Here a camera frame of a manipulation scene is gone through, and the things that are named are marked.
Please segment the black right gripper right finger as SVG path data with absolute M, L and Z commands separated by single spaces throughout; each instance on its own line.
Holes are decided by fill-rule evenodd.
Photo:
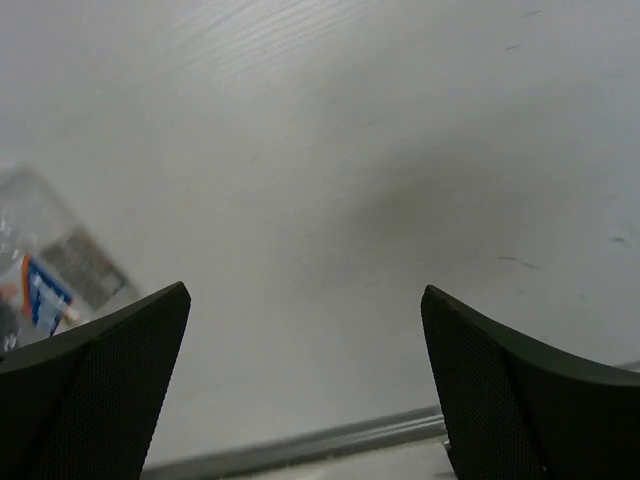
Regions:
M 457 478 L 638 478 L 638 373 L 552 347 L 432 285 L 421 318 Z

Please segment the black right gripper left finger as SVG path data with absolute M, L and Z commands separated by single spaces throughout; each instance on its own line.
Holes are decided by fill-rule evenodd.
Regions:
M 2 354 L 2 478 L 139 478 L 190 307 L 177 282 Z

